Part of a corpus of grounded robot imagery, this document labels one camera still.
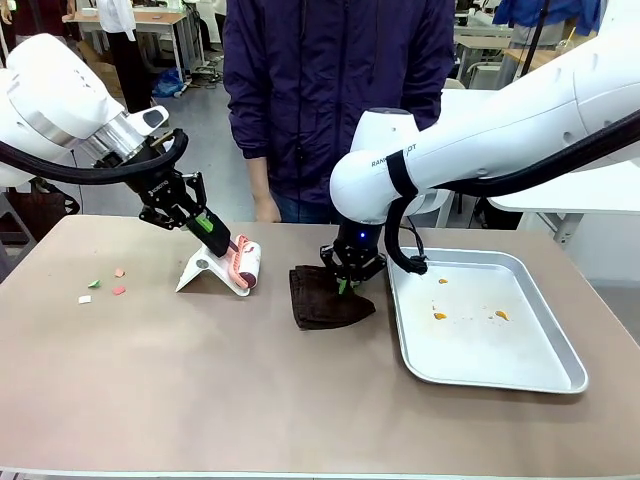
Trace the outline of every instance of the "robotic arm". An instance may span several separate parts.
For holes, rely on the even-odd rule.
[[[235,249],[229,229],[206,207],[201,174],[175,169],[187,136],[175,130],[152,137],[169,116],[163,107],[127,114],[100,79],[49,35],[19,45],[7,67],[0,69],[0,185],[21,185],[34,175],[79,185],[125,182],[144,204],[140,219],[169,230],[187,228],[218,257]],[[76,147],[95,160],[94,168],[58,165]]]
[[[347,221],[334,244],[321,250],[325,264],[342,281],[367,280],[384,266],[377,251],[384,225],[389,255],[404,270],[423,274],[425,258],[402,254],[398,228],[403,215],[420,210],[428,189],[500,196],[585,166],[640,158],[640,65],[629,61],[633,31],[607,29],[477,110],[423,132],[406,112],[365,113],[355,148],[331,176],[333,203]],[[385,135],[389,147],[364,141]]]

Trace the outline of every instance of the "purple jacket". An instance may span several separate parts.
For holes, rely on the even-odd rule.
[[[229,0],[224,85],[244,157],[267,157],[274,192],[328,204],[366,109],[404,108],[420,129],[438,119],[454,12],[455,0]]]

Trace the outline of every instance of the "tray rim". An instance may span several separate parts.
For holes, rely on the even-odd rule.
[[[416,247],[401,247],[400,248],[401,251],[404,254],[407,253],[417,253],[417,248]],[[407,348],[406,348],[406,341],[405,341],[405,335],[401,326],[401,322],[400,322],[400,315],[398,315],[398,312],[400,311],[399,306],[398,306],[398,295],[396,294],[396,285],[395,285],[395,278],[392,275],[392,268],[393,267],[397,267],[398,265],[393,261],[392,258],[388,259],[387,262],[387,273],[389,275],[389,284],[391,286],[391,296],[393,297],[393,306],[394,306],[394,316],[395,316],[395,323],[396,323],[396,328],[398,329],[398,340],[400,343],[400,352],[402,353],[402,360],[404,361],[405,366],[407,367],[407,369],[417,378],[419,378],[420,380],[424,381],[424,382],[428,382],[428,383],[432,383],[432,384],[436,384],[436,385],[454,385],[454,386],[466,386],[466,387],[481,387],[481,388],[498,388],[500,390],[514,390],[514,391],[522,391],[522,392],[535,392],[535,393],[546,393],[546,394],[556,394],[556,395],[579,395],[581,393],[584,393],[587,388],[589,387],[589,372],[587,371],[587,369],[585,368],[584,364],[582,363],[582,360],[580,359],[580,356],[578,355],[578,353],[576,352],[575,348],[573,347],[571,341],[569,340],[569,337],[567,336],[567,334],[565,333],[564,329],[562,328],[562,325],[560,325],[560,322],[558,322],[558,319],[556,318],[555,313],[553,312],[553,310],[551,310],[551,307],[549,306],[549,304],[547,303],[547,300],[544,298],[544,296],[542,295],[542,292],[540,291],[540,288],[538,288],[538,284],[536,283],[536,281],[534,280],[534,278],[531,276],[531,273],[529,272],[529,269],[527,268],[527,266],[524,264],[524,262],[522,260],[520,260],[519,258],[515,257],[514,255],[511,255],[510,253],[506,253],[506,252],[500,252],[497,250],[473,250],[473,249],[464,249],[464,248],[428,248],[425,247],[424,249],[425,253],[428,254],[429,252],[465,252],[465,253],[477,253],[477,254],[481,254],[481,255],[501,255],[503,257],[508,257],[511,260],[513,260],[514,262],[517,262],[523,269],[524,272],[527,275],[528,280],[531,282],[531,284],[533,285],[533,287],[535,288],[535,291],[537,293],[537,295],[540,297],[540,299],[542,300],[544,306],[547,308],[547,310],[551,313],[551,317],[553,318],[554,323],[556,324],[556,326],[558,327],[558,330],[560,331],[560,333],[562,334],[562,337],[564,338],[564,340],[567,342],[567,345],[569,346],[569,349],[571,350],[571,353],[573,354],[573,357],[575,358],[575,360],[577,361],[578,365],[580,366],[580,370],[582,370],[582,372],[584,373],[584,382],[582,383],[582,385],[580,385],[578,388],[575,389],[569,389],[569,390],[553,390],[553,389],[544,389],[544,388],[532,388],[532,387],[520,387],[520,386],[516,386],[516,385],[505,385],[505,384],[501,384],[501,383],[478,383],[478,382],[471,382],[468,380],[456,380],[456,381],[443,381],[443,380],[438,380],[438,379],[433,379],[431,377],[428,377],[426,375],[424,375],[423,373],[419,372],[418,370],[416,370],[416,368],[411,364],[411,362],[409,361],[409,359],[407,358],[408,352],[407,352]]]

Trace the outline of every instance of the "folded dark cloth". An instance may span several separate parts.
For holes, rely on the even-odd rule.
[[[293,316],[302,330],[353,325],[375,313],[373,302],[347,288],[338,293],[335,277],[323,267],[298,266],[289,271]]]

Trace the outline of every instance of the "white tray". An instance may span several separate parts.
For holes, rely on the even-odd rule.
[[[417,254],[416,248],[402,250]],[[498,252],[425,253],[429,271],[423,276],[391,260],[388,265],[402,355],[414,375],[548,393],[587,388],[582,362],[522,262]],[[438,320],[436,313],[447,318]]]

